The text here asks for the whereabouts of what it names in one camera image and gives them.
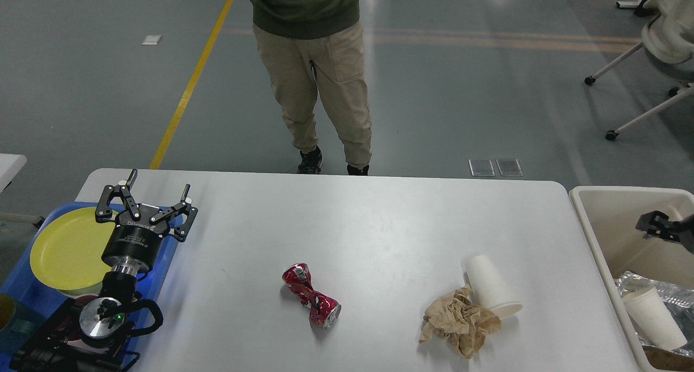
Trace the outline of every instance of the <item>pant pocket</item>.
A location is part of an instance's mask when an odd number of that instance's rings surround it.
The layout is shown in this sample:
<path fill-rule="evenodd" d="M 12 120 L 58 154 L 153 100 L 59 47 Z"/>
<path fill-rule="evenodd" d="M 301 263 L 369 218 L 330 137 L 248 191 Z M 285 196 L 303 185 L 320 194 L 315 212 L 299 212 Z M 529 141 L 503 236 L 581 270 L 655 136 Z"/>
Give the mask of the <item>pant pocket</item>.
<path fill-rule="evenodd" d="M 364 75 L 364 28 L 361 23 L 330 36 L 330 57 L 337 83 Z"/>

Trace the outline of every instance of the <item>person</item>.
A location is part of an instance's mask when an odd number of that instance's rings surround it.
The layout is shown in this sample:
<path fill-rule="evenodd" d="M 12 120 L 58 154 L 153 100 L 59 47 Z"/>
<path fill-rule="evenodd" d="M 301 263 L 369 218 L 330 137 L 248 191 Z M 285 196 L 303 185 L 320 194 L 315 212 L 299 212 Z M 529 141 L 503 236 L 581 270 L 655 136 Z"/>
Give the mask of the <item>person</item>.
<path fill-rule="evenodd" d="M 250 0 L 253 34 L 282 118 L 301 156 L 298 174 L 320 174 L 318 95 L 344 145 L 349 175 L 368 175 L 371 115 L 364 81 L 359 0 Z"/>

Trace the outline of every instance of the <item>paper cup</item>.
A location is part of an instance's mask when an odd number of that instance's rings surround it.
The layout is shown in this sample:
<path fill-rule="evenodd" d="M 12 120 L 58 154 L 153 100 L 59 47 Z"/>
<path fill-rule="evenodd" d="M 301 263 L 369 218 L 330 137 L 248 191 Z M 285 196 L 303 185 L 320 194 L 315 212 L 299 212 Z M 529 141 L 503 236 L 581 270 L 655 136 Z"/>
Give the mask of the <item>paper cup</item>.
<path fill-rule="evenodd" d="M 649 286 L 622 296 L 627 313 L 644 331 L 642 334 L 657 347 L 664 350 L 677 349 L 687 343 L 686 337 L 663 301 L 656 288 Z"/>
<path fill-rule="evenodd" d="M 479 305 L 500 319 L 511 317 L 523 308 L 501 273 L 486 255 L 474 256 L 465 264 L 470 286 Z"/>
<path fill-rule="evenodd" d="M 40 313 L 0 294 L 0 352 L 14 355 L 44 321 Z"/>

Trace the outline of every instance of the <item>white paper cup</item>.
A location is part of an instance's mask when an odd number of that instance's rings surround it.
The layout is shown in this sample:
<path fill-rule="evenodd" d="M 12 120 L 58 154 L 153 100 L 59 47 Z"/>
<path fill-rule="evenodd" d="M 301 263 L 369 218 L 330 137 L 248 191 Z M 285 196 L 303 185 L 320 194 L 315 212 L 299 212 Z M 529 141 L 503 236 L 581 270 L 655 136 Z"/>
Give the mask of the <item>white paper cup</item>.
<path fill-rule="evenodd" d="M 658 296 L 656 288 L 649 286 L 622 296 L 627 313 L 657 347 L 664 350 L 677 349 L 687 343 L 686 337 L 674 321 L 670 311 Z"/>
<path fill-rule="evenodd" d="M 479 305 L 488 308 L 500 319 L 511 317 L 523 308 L 523 303 L 518 301 L 488 256 L 478 255 L 468 259 L 465 268 Z"/>

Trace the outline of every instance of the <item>yellow plate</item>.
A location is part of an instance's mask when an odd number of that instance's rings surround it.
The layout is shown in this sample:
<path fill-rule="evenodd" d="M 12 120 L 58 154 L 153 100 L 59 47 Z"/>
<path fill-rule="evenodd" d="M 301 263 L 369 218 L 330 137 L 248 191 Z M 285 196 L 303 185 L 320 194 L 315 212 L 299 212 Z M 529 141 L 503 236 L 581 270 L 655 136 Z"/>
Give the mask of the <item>yellow plate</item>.
<path fill-rule="evenodd" d="M 57 290 L 96 285 L 111 270 L 101 254 L 113 223 L 97 223 L 94 207 L 75 209 L 50 222 L 36 237 L 30 264 L 36 278 Z"/>

